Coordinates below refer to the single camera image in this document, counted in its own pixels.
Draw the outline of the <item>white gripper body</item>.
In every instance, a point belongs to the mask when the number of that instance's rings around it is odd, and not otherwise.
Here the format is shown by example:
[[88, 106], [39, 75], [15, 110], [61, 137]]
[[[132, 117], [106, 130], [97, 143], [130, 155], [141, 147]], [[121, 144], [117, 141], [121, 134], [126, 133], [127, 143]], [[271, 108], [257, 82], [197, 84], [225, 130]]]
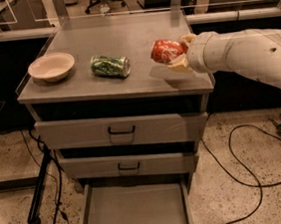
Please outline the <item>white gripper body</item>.
[[215, 73], [221, 68], [218, 34], [214, 31], [197, 35], [187, 51], [188, 64], [199, 73]]

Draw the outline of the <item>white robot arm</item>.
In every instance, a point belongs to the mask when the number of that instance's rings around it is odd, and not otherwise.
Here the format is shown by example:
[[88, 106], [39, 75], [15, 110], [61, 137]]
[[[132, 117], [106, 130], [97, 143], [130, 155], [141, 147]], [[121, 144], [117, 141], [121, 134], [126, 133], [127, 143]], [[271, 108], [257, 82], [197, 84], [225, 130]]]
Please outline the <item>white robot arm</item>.
[[175, 72], [236, 73], [281, 90], [281, 29], [186, 35], [187, 52], [167, 67]]

